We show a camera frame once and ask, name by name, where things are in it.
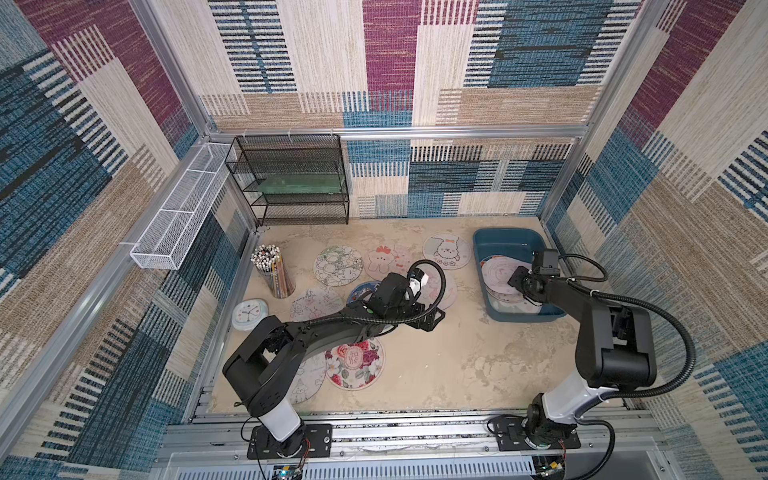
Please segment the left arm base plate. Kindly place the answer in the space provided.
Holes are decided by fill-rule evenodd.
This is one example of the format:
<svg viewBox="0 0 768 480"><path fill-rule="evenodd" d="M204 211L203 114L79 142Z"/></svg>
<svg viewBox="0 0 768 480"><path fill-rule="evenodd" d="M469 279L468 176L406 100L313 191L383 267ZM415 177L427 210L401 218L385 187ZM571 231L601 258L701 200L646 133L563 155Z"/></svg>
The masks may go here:
<svg viewBox="0 0 768 480"><path fill-rule="evenodd" d="M247 449L248 460L328 458L331 453L331 424L302 424L286 440L278 441L264 426L253 429Z"/></svg>

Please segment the teal plastic storage box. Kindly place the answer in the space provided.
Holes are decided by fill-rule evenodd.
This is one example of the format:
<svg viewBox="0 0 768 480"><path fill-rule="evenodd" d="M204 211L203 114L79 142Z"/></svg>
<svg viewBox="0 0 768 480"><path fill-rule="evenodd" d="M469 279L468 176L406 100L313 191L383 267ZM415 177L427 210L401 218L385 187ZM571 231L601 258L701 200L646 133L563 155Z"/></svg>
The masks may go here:
<svg viewBox="0 0 768 480"><path fill-rule="evenodd" d="M542 236L525 228L482 228L473 235L473 249L476 269L482 277L482 265L494 256L506 256L530 264L536 251L547 249ZM562 318L566 313L550 304L534 306L522 301L526 310L502 307L501 301L493 298L484 280L480 280L481 293L488 316L503 323L548 323Z"/></svg>

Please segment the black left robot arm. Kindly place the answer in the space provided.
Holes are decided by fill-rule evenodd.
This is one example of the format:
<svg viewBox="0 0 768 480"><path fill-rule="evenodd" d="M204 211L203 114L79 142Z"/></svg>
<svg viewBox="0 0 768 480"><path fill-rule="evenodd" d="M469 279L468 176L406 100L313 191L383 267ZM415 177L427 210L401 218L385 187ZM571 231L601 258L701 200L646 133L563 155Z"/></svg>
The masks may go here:
<svg viewBox="0 0 768 480"><path fill-rule="evenodd" d="M262 319L226 360L222 373L246 408L271 439L279 443L302 441L304 422L288 400L290 386L301 363L343 344L359 343L381 335L388 326L407 325L430 332L445 317L439 304L446 290L445 273L432 303L419 302L429 281L418 261L405 275L388 274L368 295L340 311L300 322L282 322L272 315Z"/></svg>

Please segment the pink hello kitty coaster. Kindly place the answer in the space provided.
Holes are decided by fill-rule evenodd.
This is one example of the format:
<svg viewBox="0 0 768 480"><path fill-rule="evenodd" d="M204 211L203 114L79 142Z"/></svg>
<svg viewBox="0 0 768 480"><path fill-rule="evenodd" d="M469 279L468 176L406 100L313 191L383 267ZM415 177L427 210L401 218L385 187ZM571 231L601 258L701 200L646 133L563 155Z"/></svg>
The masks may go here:
<svg viewBox="0 0 768 480"><path fill-rule="evenodd" d="M514 294L517 290L507 284L517 267L530 269L531 264L511 257L493 255L480 262L481 276L487 291L496 294Z"/></svg>

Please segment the green white rabbit coaster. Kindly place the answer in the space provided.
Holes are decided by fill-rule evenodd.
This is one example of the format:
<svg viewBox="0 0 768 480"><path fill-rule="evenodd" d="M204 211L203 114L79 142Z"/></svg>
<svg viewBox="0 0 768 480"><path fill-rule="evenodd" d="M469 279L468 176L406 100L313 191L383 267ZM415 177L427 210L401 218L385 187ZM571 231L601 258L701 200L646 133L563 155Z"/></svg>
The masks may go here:
<svg viewBox="0 0 768 480"><path fill-rule="evenodd" d="M533 304L527 300L522 300L520 302L513 302L513 303L493 300L491 301L491 306L493 309L503 314L538 315L542 308L541 305Z"/></svg>

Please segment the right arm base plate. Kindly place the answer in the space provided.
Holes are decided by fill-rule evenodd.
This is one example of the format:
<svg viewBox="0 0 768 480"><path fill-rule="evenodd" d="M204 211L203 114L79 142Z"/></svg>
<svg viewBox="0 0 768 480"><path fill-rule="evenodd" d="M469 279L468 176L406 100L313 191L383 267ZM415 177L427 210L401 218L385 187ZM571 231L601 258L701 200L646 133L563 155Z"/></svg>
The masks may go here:
<svg viewBox="0 0 768 480"><path fill-rule="evenodd" d="M575 424L560 424L547 419L529 424L527 417L499 415L486 422L486 429L502 452L581 447Z"/></svg>

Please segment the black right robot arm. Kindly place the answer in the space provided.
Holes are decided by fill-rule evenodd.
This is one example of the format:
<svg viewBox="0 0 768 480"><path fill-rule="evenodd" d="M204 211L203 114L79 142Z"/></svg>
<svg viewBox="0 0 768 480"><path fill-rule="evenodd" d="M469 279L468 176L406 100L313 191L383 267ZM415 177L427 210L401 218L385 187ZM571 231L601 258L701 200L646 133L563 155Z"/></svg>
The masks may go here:
<svg viewBox="0 0 768 480"><path fill-rule="evenodd" d="M646 310L600 300L558 270L536 274L518 267L508 284L525 298L551 304L579 322L575 371L556 388L535 397L521 423L526 442L544 448L569 438L577 419L608 398L654 384L656 358Z"/></svg>

